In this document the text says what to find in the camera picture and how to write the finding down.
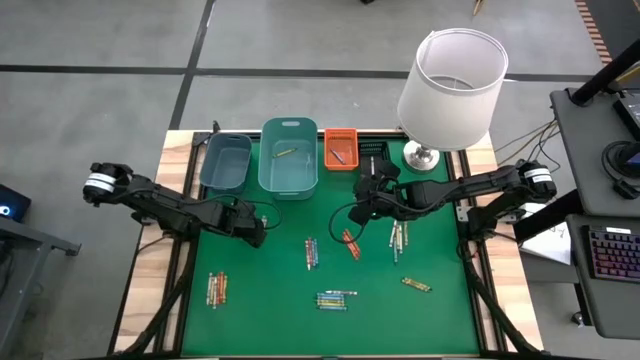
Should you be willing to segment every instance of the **orange container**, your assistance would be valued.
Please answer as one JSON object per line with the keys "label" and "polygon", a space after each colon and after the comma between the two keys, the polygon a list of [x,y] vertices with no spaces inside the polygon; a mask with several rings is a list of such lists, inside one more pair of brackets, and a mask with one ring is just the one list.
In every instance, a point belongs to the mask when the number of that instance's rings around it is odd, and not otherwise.
{"label": "orange container", "polygon": [[359,164],[356,129],[325,129],[324,166],[333,171],[350,171]]}

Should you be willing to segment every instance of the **keyboard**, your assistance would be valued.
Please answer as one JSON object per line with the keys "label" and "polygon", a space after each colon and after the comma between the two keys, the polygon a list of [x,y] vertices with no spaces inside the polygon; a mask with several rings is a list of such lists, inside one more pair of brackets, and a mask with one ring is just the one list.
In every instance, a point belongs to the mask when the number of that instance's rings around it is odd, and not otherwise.
{"label": "keyboard", "polygon": [[640,283],[640,235],[588,227],[592,277]]}

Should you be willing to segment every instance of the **gray concrete floor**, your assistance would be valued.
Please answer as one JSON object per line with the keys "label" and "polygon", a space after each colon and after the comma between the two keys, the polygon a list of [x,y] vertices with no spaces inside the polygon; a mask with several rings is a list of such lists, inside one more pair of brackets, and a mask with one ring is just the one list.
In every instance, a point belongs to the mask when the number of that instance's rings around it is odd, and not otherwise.
{"label": "gray concrete floor", "polygon": [[[186,66],[204,3],[6,0],[0,3],[0,64]],[[512,73],[589,74],[601,66],[573,0],[491,0],[475,18],[472,8],[471,0],[377,0],[369,6],[357,0],[218,0],[199,66],[408,70],[421,39],[449,27],[476,28],[502,41]],[[0,182],[33,199],[30,225],[83,244],[79,257],[49,261],[16,358],[105,353],[140,228],[121,206],[85,204],[82,184],[94,161],[124,162],[153,176],[181,80],[0,73]],[[196,77],[181,128],[209,128],[214,119],[227,129],[260,128],[275,116],[309,116],[320,127],[390,128],[397,125],[402,84]],[[494,145],[550,121],[548,93],[571,85],[579,84],[505,83],[491,126]],[[500,151],[498,159],[515,148]],[[561,192],[571,190],[561,139],[546,149],[562,165],[554,173]],[[575,311],[571,293],[557,292],[562,301],[556,301],[543,286],[531,290],[549,349],[620,358],[615,355],[637,346],[568,325],[553,307],[558,302],[566,313]],[[583,342],[607,350],[588,354]],[[625,350],[615,350],[618,345]]]}

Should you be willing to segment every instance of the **wooden table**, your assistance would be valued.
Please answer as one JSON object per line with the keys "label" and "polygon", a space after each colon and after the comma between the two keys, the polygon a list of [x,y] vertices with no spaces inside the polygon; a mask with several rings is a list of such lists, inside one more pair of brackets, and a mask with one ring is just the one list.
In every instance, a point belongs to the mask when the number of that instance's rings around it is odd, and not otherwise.
{"label": "wooden table", "polygon": [[[158,173],[155,178],[157,183],[178,192],[183,191],[193,134],[194,131],[190,130],[167,132]],[[466,153],[471,174],[492,171],[497,168],[489,134],[476,145],[467,149]],[[203,157],[204,151],[200,151],[192,186],[191,196],[193,197],[197,196],[199,187],[198,175]],[[462,167],[458,154],[454,154],[453,162],[456,175],[462,176]],[[477,199],[478,205],[485,205],[495,197],[497,195],[479,197]],[[497,231],[513,235],[510,226],[499,225]],[[157,227],[146,227],[142,232],[139,246],[144,246],[160,237],[161,231]],[[186,248],[188,246],[188,244],[182,244],[179,269],[182,268],[186,259]],[[114,351],[124,350],[131,345],[158,310],[162,301],[171,247],[172,240],[166,239],[145,249],[137,256],[126,299],[124,300],[122,318],[120,323],[117,324],[117,336],[112,342]],[[494,237],[487,241],[487,253],[500,306],[527,341],[538,349],[542,349],[542,340],[516,243],[509,239]],[[477,260],[476,269],[481,272]],[[169,326],[164,342],[165,349],[169,349],[172,346],[178,312],[177,305],[178,303],[174,306],[169,317]],[[496,349],[491,316],[484,306],[482,306],[481,313],[488,348]],[[514,350],[510,343],[508,343],[508,346],[510,350]]]}

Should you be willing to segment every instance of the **white paper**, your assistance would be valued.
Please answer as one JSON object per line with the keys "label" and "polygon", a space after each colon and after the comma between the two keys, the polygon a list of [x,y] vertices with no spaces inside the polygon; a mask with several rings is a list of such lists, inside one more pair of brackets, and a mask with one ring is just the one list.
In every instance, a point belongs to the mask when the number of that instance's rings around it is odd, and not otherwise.
{"label": "white paper", "polygon": [[[527,212],[524,217],[531,216],[544,207],[544,204],[526,203],[522,206]],[[571,237],[567,223],[558,224],[525,241],[520,249],[533,255],[571,265]]]}

